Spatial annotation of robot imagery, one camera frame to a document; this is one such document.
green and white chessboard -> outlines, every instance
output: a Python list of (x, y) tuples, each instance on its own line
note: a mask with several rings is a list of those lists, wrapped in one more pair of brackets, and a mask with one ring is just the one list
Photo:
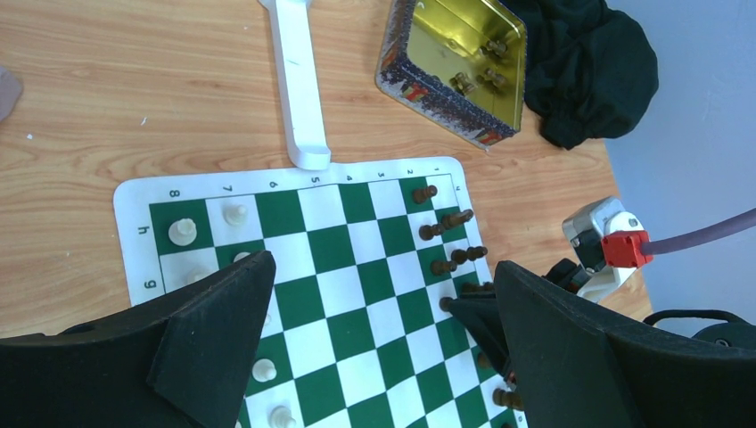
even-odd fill
[[(438, 195), (415, 204), (412, 191), (427, 185)], [(229, 226), (223, 209), (238, 204), (247, 222)], [(272, 322), (257, 358), (271, 359), (278, 375), (250, 378), (243, 427), (268, 427), (280, 405), (318, 428), (526, 426), (521, 412), (493, 404), (504, 381), (476, 367), (474, 341), (439, 309), (463, 283), (491, 280), (485, 259), (451, 275), (430, 271), (433, 260), (482, 245), (475, 218), (432, 241), (417, 233), (472, 207), (457, 160), (140, 178), (119, 186), (114, 205), (133, 305), (242, 251), (273, 253)], [(168, 239), (181, 218), (198, 230), (185, 247)]]

black cloth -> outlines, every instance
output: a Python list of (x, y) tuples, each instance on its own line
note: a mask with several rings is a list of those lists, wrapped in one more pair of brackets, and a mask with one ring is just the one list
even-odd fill
[(640, 24), (605, 0), (501, 1), (525, 23), (525, 102), (545, 139), (569, 150), (635, 128), (659, 87)]

white chess piece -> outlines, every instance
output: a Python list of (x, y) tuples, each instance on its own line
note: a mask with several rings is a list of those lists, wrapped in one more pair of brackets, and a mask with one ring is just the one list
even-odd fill
[(191, 218), (175, 221), (168, 229), (168, 238), (179, 247), (185, 247), (197, 239), (197, 225)]
[(297, 428), (297, 421), (292, 417), (288, 407), (279, 406), (270, 413), (271, 428)]
[(234, 257), (234, 263), (237, 261), (249, 256), (250, 254), (247, 251), (242, 251), (239, 254), (236, 254), (236, 257)]
[(272, 381), (277, 375), (275, 365), (269, 359), (260, 359), (252, 366), (252, 377), (258, 382)]
[(223, 210), (223, 218), (231, 226), (241, 226), (247, 221), (247, 207), (234, 205)]
[(194, 284), (197, 281), (210, 276), (210, 272), (202, 267), (198, 267), (186, 276), (186, 285)]

white stand arm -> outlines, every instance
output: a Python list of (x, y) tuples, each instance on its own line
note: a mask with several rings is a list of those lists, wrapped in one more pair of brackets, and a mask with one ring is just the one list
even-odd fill
[(317, 90), (315, 57), (309, 35), (307, 0), (260, 0), (270, 14), (275, 68), (281, 94), (283, 128), (289, 157), (302, 169), (327, 169), (331, 150), (325, 141)]

purple cable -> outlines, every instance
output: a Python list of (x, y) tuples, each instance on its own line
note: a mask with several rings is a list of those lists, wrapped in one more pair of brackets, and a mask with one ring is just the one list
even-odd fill
[(644, 243), (640, 247), (641, 253), (645, 256), (654, 256), (657, 254), (667, 254), (680, 250), (693, 248), (697, 245), (710, 243), (726, 236), (743, 232), (745, 229), (756, 226), (756, 209), (746, 211), (743, 214), (734, 216), (716, 225), (696, 230), (689, 234), (675, 236), (673, 238), (662, 239)]

